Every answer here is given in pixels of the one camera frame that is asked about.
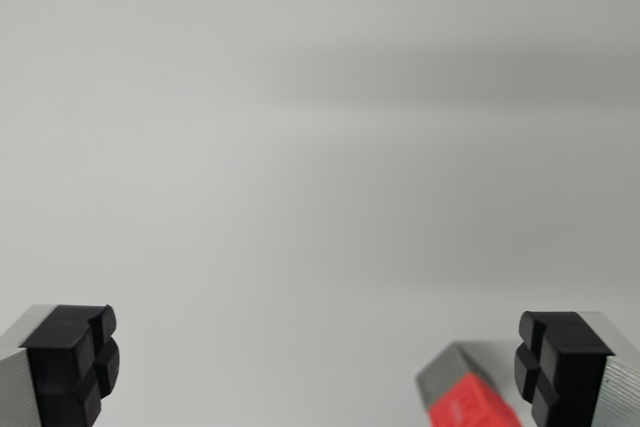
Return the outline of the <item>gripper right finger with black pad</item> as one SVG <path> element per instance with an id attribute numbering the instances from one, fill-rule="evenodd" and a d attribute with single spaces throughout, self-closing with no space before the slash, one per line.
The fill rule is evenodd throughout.
<path id="1" fill-rule="evenodd" d="M 639 347 L 602 313 L 525 311 L 514 377 L 538 426 L 639 424 Z"/>

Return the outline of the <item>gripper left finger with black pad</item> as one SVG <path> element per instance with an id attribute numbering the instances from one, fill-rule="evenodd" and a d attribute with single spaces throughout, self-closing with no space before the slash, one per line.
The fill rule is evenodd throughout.
<path id="1" fill-rule="evenodd" d="M 120 369 L 109 305 L 36 304 L 1 334 L 1 424 L 88 427 Z"/>

